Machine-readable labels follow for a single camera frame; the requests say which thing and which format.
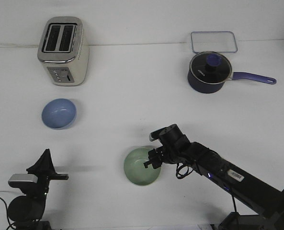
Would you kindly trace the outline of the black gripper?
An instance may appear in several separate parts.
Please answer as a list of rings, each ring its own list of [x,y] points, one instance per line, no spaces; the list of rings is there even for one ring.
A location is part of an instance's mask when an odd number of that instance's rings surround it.
[[[49,183],[52,180],[66,181],[69,179],[68,174],[59,174],[56,172],[49,149],[45,149],[38,161],[26,169],[26,171],[28,173],[49,173],[49,175],[41,176],[41,186],[43,189],[49,189]]]
[[[145,168],[152,165],[154,169],[157,169],[163,163],[186,164],[192,162],[188,155],[184,153],[191,143],[176,124],[166,127],[163,135],[158,140],[162,146],[148,152],[148,161],[144,162]]]

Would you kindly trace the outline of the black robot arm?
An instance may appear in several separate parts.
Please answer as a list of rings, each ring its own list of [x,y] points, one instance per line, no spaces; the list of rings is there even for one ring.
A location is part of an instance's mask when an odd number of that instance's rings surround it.
[[[215,151],[190,142],[176,124],[151,132],[149,140],[159,140],[162,146],[148,152],[146,168],[175,164],[178,179],[196,172],[255,211],[254,215],[231,212],[217,226],[218,230],[284,230],[284,189],[279,191]]]
[[[15,173],[8,180],[10,187],[18,188],[23,193],[10,202],[8,217],[17,230],[50,230],[50,222],[42,220],[50,181],[65,181],[69,175],[55,171],[50,149],[45,149],[37,162],[26,171]]]

